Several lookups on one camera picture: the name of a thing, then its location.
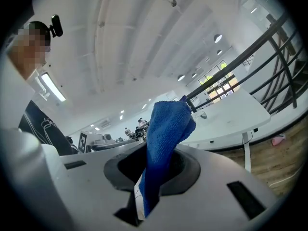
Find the fluorescent light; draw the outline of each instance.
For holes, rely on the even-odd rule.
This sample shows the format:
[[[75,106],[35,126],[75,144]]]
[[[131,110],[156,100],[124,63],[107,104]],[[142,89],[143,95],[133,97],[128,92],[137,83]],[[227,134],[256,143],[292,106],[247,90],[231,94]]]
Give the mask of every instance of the fluorescent light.
[[[42,80],[44,80],[45,84],[48,86],[48,88],[53,92],[54,95],[61,101],[65,101],[65,97],[60,93],[58,88],[55,86],[53,81],[50,79],[49,74],[45,73],[42,76]]]
[[[185,77],[185,75],[179,75],[179,76],[178,76],[178,81],[183,80],[183,79],[184,79],[184,77]]]
[[[214,42],[215,42],[215,43],[218,43],[218,42],[221,40],[221,38],[222,38],[222,35],[221,35],[221,34],[216,34],[216,35],[214,36]]]

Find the microfiber cloth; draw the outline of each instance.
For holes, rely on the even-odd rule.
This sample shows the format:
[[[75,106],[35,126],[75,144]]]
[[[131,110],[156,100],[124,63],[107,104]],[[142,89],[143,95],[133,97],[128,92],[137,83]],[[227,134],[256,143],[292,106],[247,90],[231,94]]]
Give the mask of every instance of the microfiber cloth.
[[[159,200],[159,188],[169,172],[173,150],[195,130],[184,96],[178,102],[161,101],[154,105],[147,133],[147,165],[139,190],[147,217]]]

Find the wooden floor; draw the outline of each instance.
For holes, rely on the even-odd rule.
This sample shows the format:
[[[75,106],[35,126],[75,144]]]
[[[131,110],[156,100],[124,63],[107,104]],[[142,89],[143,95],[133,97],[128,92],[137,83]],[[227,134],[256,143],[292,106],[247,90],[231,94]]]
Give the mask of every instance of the wooden floor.
[[[300,167],[306,160],[308,116],[284,134],[286,140],[283,140],[279,145],[273,146],[270,139],[250,146],[251,173],[267,183],[277,196],[283,196],[292,189]],[[244,167],[244,149],[220,152],[219,154]]]

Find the black rectangular slot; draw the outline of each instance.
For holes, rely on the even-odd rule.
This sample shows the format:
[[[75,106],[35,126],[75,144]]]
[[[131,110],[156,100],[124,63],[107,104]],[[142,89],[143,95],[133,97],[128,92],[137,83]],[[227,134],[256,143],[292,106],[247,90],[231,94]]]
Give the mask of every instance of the black rectangular slot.
[[[241,182],[231,182],[227,186],[250,219],[255,218],[265,210],[262,204]]]
[[[73,163],[64,164],[64,166],[66,167],[66,169],[72,169],[72,168],[83,166],[85,164],[86,164],[86,162],[84,162],[84,161],[76,161],[76,162],[73,162]]]

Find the staircase railing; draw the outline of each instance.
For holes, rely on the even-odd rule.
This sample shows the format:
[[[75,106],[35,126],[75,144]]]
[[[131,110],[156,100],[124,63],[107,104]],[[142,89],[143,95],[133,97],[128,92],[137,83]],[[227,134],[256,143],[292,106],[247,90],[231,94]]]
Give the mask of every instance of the staircase railing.
[[[264,88],[265,86],[267,86],[269,83],[271,83],[275,78],[279,77],[281,73],[283,73],[283,76],[287,77],[288,82],[284,85],[283,84],[283,80],[282,82],[280,82],[278,89],[276,90],[276,88],[274,89],[274,91],[270,94],[269,97],[266,97],[265,99],[263,99],[260,103],[261,104],[265,104],[267,102],[269,102],[271,99],[276,99],[277,96],[286,88],[289,88],[289,91],[291,93],[291,97],[288,98],[287,100],[284,100],[284,102],[282,104],[280,104],[279,106],[275,107],[272,110],[269,110],[269,113],[272,114],[276,111],[278,111],[279,109],[281,109],[281,107],[283,107],[283,105],[285,105],[287,102],[289,102],[290,100],[292,100],[292,104],[293,107],[296,108],[297,107],[297,102],[296,99],[298,98],[298,94],[300,93],[300,90],[302,90],[303,88],[307,87],[308,81],[306,81],[304,83],[304,85],[301,87],[300,90],[298,90],[297,92],[295,92],[295,88],[294,88],[294,79],[304,70],[304,68],[306,68],[307,66],[307,62],[303,65],[303,67],[299,70],[299,72],[292,77],[291,73],[290,73],[290,69],[289,66],[293,63],[293,61],[295,59],[297,59],[297,57],[299,56],[299,54],[301,53],[301,51],[304,49],[304,46],[301,46],[299,48],[299,50],[293,55],[293,57],[289,60],[289,55],[287,57],[287,60],[284,58],[284,48],[287,46],[290,46],[291,44],[291,40],[294,38],[294,36],[296,35],[297,31],[295,30],[292,35],[284,42],[284,44],[282,46],[278,46],[276,41],[273,39],[273,35],[275,33],[277,33],[278,31],[281,31],[281,27],[282,25],[286,22],[286,20],[288,19],[288,15],[287,13],[284,13],[276,22],[274,22],[271,27],[263,34],[261,35],[251,46],[249,46],[242,54],[240,54],[234,61],[232,61],[227,67],[223,68],[222,70],[220,70],[218,73],[216,73],[212,78],[210,78],[206,83],[204,83],[203,85],[201,85],[200,87],[198,87],[197,89],[195,89],[194,91],[192,91],[190,94],[187,95],[187,104],[190,106],[190,108],[192,109],[193,112],[196,112],[198,108],[201,108],[202,106],[213,102],[215,99],[220,98],[220,96],[226,94],[227,92],[229,92],[230,90],[233,91],[233,89],[239,85],[241,85],[242,83],[244,83],[245,81],[247,81],[251,76],[255,75],[257,72],[259,72],[263,67],[265,67],[270,61],[272,61],[275,57],[278,57],[282,67],[280,68],[280,70],[275,73],[272,77],[270,77],[268,80],[266,80],[263,84],[261,84],[259,87],[255,88],[253,91],[250,92],[251,95],[255,94],[256,92],[258,92],[259,90],[261,90],[262,88]],[[263,64],[261,64],[258,68],[256,68],[254,71],[252,71],[250,74],[248,74],[246,77],[244,77],[243,79],[241,79],[240,81],[238,81],[236,84],[234,84],[233,86],[230,85],[230,88],[221,92],[220,94],[217,94],[217,96],[215,96],[214,98],[198,105],[197,107],[195,107],[193,105],[193,103],[191,102],[191,99],[195,96],[197,96],[198,94],[200,94],[201,92],[203,92],[204,90],[206,90],[208,87],[212,86],[213,84],[215,84],[217,81],[219,81],[220,79],[222,79],[223,77],[225,77],[229,72],[233,71],[235,68],[237,68],[240,64],[242,64],[246,59],[250,58],[251,55],[253,55],[259,48],[261,48],[266,42],[269,42],[272,47],[275,50],[275,53],[269,58],[267,59]]]

